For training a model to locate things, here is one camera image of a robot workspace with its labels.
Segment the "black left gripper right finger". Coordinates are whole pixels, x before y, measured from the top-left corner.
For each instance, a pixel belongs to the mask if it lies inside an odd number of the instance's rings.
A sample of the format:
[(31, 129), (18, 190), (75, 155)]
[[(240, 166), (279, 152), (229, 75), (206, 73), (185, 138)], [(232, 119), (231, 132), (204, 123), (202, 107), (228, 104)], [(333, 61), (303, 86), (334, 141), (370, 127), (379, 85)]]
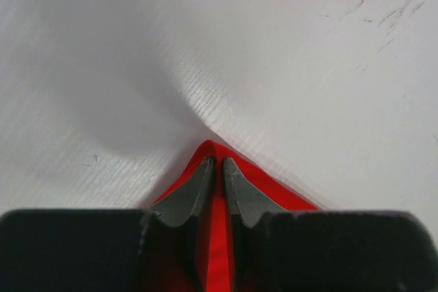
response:
[(233, 291), (248, 291), (258, 249), (253, 238), (254, 226), (266, 212), (285, 212), (243, 174), (237, 162), (227, 157), (223, 161), (224, 190), (227, 204), (227, 224), (231, 229), (229, 237), (232, 247)]

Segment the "red t shirt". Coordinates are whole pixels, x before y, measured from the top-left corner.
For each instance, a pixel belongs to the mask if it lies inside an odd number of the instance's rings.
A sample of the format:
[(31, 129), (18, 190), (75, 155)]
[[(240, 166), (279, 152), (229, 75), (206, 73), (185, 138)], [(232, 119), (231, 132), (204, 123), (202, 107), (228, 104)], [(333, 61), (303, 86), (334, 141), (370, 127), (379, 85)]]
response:
[(232, 243), (227, 238), (227, 233), (229, 233), (231, 229), (227, 228), (225, 218), (226, 202), (223, 191), (224, 174), (222, 173), (222, 164), (225, 158), (232, 158), (243, 175), (256, 188), (260, 189), (281, 207), (287, 210), (298, 211), (317, 210), (318, 207), (295, 191), (275, 181), (261, 168), (245, 160), (234, 150), (212, 140), (204, 141), (196, 149), (179, 178), (171, 184), (166, 191), (162, 192), (160, 196), (156, 197), (154, 203), (158, 203), (176, 188), (188, 181), (189, 177), (206, 157), (213, 157), (216, 160), (216, 184), (213, 197), (211, 234), (209, 238), (207, 290), (230, 291), (231, 270), (234, 268), (234, 265), (231, 263)]

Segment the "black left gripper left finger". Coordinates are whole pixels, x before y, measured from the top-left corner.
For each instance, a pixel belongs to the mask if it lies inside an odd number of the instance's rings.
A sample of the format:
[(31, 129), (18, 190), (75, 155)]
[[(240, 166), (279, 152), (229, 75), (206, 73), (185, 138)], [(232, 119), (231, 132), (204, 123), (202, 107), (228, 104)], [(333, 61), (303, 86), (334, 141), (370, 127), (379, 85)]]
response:
[(215, 160), (207, 157), (186, 182), (152, 207), (162, 223), (163, 263), (169, 270), (160, 287), (207, 290), (214, 189)]

